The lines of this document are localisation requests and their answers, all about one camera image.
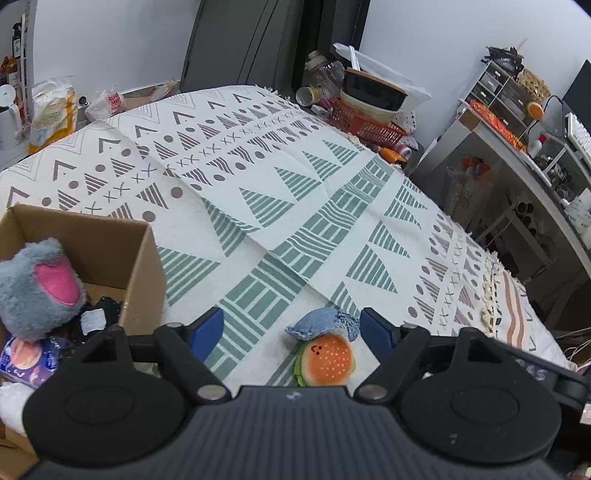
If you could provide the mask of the white soft item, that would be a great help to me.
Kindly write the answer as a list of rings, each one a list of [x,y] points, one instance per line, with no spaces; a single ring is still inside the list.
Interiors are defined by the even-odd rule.
[[[34,392],[34,389],[21,383],[4,382],[0,386],[1,421],[6,427],[24,437],[24,406]]]

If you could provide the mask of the yellow white bag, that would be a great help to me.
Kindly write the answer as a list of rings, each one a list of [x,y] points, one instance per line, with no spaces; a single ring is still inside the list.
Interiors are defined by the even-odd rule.
[[[78,106],[72,77],[61,76],[37,83],[31,90],[31,102],[30,155],[75,131]]]

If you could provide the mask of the white keyboard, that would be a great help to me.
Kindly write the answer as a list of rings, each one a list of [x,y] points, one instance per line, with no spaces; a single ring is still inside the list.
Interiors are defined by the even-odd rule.
[[[587,164],[591,163],[591,136],[577,116],[569,112],[565,115],[566,136],[582,155]]]

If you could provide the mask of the patterned cream green blanket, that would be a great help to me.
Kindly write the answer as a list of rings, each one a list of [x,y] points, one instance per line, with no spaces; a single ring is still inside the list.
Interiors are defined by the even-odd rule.
[[[3,171],[1,205],[143,221],[169,320],[211,306],[207,366],[230,388],[294,383],[311,310],[474,327],[561,367],[525,287],[400,169],[270,91],[181,93],[92,123]]]

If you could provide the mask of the small drawer organizer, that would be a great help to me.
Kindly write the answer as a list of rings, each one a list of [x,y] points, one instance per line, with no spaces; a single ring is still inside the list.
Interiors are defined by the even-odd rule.
[[[516,136],[523,138],[534,119],[526,106],[531,96],[503,68],[493,61],[484,70],[467,94],[465,101],[475,100],[485,105]]]

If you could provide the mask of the orange burger plush toy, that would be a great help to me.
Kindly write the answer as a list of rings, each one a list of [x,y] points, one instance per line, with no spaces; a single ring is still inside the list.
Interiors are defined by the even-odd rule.
[[[346,386],[356,370],[352,343],[360,336],[360,321],[344,311],[315,309],[287,326],[287,335],[301,342],[294,377],[301,387]]]

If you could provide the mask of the white plastic bag red print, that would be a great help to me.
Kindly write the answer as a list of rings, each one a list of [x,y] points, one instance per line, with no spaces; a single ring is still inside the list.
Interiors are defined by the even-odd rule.
[[[126,110],[125,99],[115,90],[104,90],[85,109],[85,116],[90,122],[106,120]]]

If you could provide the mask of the black soft pouch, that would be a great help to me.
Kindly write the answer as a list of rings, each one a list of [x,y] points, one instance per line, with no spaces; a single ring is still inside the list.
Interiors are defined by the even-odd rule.
[[[86,303],[81,312],[67,325],[67,338],[76,345],[85,343],[95,334],[116,325],[122,303],[102,296],[94,305]]]

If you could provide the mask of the red plastic basket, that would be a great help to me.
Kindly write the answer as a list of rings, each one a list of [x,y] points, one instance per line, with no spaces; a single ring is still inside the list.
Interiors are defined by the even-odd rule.
[[[397,124],[384,125],[342,103],[339,98],[331,100],[329,122],[335,128],[355,135],[360,140],[393,149],[407,132]]]

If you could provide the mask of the brown cardboard box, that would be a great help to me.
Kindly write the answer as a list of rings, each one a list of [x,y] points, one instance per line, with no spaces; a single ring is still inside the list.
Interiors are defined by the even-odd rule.
[[[1,215],[3,261],[48,238],[60,242],[89,303],[110,297],[121,304],[118,325],[126,334],[160,326],[166,279],[149,224],[25,204]]]

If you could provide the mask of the white electric kettle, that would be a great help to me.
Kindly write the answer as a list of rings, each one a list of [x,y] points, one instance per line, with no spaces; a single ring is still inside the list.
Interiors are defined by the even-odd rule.
[[[22,138],[20,110],[16,103],[16,91],[9,85],[0,86],[0,148],[15,148]]]

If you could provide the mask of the grey desk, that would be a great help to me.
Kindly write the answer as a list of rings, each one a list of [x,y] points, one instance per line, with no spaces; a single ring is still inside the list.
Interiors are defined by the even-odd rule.
[[[462,101],[462,105],[465,108],[464,112],[454,120],[434,146],[428,148],[418,166],[412,171],[414,181],[417,184],[424,183],[461,143],[470,137],[479,138],[552,219],[581,267],[587,276],[590,276],[590,253],[574,226],[564,215],[564,209],[559,203],[558,196],[551,190],[551,184],[528,155],[515,150],[468,103]]]

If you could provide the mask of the black monitor on desk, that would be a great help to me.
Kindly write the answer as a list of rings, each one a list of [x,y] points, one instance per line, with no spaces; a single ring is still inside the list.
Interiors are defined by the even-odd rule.
[[[591,129],[591,63],[586,60],[563,97],[567,110],[587,129]]]

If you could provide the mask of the grey pink plush toy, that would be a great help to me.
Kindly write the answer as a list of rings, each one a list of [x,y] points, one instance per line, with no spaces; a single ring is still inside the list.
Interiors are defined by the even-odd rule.
[[[75,317],[85,302],[83,283],[55,238],[27,243],[1,262],[1,320],[17,338],[44,338]]]

